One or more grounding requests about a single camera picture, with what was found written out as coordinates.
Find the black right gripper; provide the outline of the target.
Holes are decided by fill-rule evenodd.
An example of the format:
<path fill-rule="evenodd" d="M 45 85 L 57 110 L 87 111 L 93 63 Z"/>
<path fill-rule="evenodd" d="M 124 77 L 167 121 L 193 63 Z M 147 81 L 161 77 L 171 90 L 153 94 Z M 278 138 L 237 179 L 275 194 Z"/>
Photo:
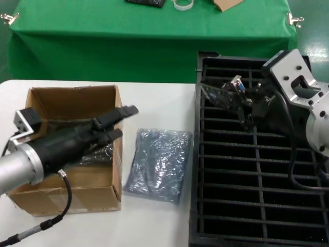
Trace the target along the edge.
<path fill-rule="evenodd" d="M 246 90 L 251 101 L 241 100 L 237 107 L 237 116 L 242 128 L 251 132 L 254 126 L 261 130 L 271 130 L 289 136 L 289 126 L 282 103 L 274 95 L 267 82 L 258 82 Z M 309 110 L 287 103 L 288 113 L 294 126 L 296 139 L 306 139 L 306 122 Z"/>

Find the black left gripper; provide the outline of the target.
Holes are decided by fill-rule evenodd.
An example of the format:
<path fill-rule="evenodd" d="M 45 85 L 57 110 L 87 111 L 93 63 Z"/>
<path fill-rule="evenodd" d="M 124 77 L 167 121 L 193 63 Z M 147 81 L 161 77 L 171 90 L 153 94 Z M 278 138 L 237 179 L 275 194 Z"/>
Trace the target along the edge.
<path fill-rule="evenodd" d="M 117 107 L 99 117 L 66 125 L 33 140 L 32 149 L 41 161 L 43 175 L 53 175 L 66 165 L 111 161 L 113 142 L 123 136 L 120 129 L 113 127 L 138 113 L 134 105 Z"/>

